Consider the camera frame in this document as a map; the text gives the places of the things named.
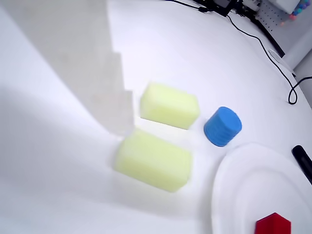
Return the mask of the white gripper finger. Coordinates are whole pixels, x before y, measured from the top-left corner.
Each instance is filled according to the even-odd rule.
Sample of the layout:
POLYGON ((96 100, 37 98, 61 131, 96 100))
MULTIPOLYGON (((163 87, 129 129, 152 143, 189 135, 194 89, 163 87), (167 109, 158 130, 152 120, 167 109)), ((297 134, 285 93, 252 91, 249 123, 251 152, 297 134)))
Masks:
POLYGON ((108 132, 134 128, 132 92, 113 50, 105 0, 3 0, 1 6, 108 132))

